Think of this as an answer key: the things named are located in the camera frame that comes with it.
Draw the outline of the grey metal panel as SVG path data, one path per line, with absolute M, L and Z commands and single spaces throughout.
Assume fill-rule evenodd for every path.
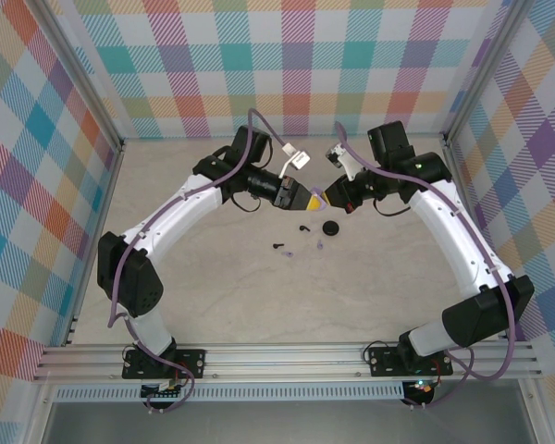
M 42 444 L 537 444 L 521 413 L 470 416 L 393 403 L 194 402 L 169 414 L 138 403 L 58 403 Z

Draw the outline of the aluminium side rail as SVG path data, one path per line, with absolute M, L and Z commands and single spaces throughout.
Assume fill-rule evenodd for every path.
M 463 180 L 444 142 L 442 151 L 454 180 L 449 186 L 454 205 L 450 218 L 458 224 L 448 236 L 447 258 L 464 297 L 463 302 L 445 310 L 442 319 L 458 328 L 459 336 L 454 341 L 464 348 L 500 333 L 515 341 L 515 316 L 508 288 L 512 271 L 493 252 L 473 220 Z
M 114 195 L 115 187 L 117 185 L 117 179 L 119 176 L 120 169 L 122 167 L 123 158 L 125 154 L 126 143 L 124 140 L 120 142 L 120 145 L 116 149 L 114 156 L 114 163 L 111 170 L 111 176 L 107 183 L 105 189 L 105 195 L 101 201 L 100 210 L 98 213 L 98 219 L 95 226 L 95 233 L 90 244 L 90 249 L 88 250 L 87 259 L 82 268 L 82 274 L 80 276 L 79 286 L 73 293 L 71 303 L 69 306 L 69 312 L 64 318 L 64 325 L 61 333 L 57 337 L 57 342 L 55 343 L 58 347 L 63 347 L 68 344 L 68 338 L 72 334 L 72 325 L 78 321 L 80 316 L 81 307 L 85 298 L 86 290 L 88 288 L 90 277 L 93 270 L 93 265 L 96 260 L 98 241 L 103 233 L 105 227 L 105 221 L 107 214 L 111 205 L 111 201 Z

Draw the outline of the aluminium frame post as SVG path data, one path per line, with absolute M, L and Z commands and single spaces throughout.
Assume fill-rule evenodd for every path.
M 535 0 L 489 0 L 469 43 L 456 86 L 450 89 L 452 102 L 440 126 L 441 140 L 450 147 L 461 132 L 475 103 L 495 74 L 508 46 Z
M 106 111 L 87 71 L 80 62 L 73 45 L 69 42 L 47 0 L 24 1 L 45 33 L 47 40 L 53 46 L 71 81 L 77 87 L 80 95 L 92 112 L 99 128 L 103 131 L 107 140 L 113 144 L 116 151 L 122 152 L 124 140 Z

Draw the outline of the aluminium mounting rail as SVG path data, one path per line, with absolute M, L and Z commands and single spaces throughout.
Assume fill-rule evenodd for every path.
M 244 382 L 347 382 L 371 378 L 371 370 L 380 365 L 378 357 L 363 352 L 362 343 L 298 344 L 197 344 L 179 345 L 180 349 L 204 350 L 202 383 Z M 121 374 L 129 366 L 126 354 L 132 346 L 119 344 L 68 345 L 47 348 L 32 382 L 44 384 L 80 384 L 129 382 Z M 507 343 L 484 341 L 473 346 L 473 370 L 491 376 L 499 370 Z M 541 365 L 532 345 L 515 346 L 505 379 L 542 378 Z

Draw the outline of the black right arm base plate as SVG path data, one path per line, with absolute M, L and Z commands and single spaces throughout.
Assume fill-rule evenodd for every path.
M 372 377 L 377 376 L 451 376 L 450 358 L 443 351 L 426 357 L 403 358 L 396 348 L 372 347 L 368 350 Z

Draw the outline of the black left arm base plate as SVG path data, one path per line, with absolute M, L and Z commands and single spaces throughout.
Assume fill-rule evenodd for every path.
M 187 368 L 197 379 L 202 378 L 204 375 L 205 350 L 203 349 L 165 351 L 162 358 Z M 141 349 L 132 348 L 126 350 L 122 359 L 124 365 L 121 377 L 123 379 L 171 379 L 176 376 L 180 378 L 187 377 L 184 371 L 179 371 L 174 366 L 159 362 Z

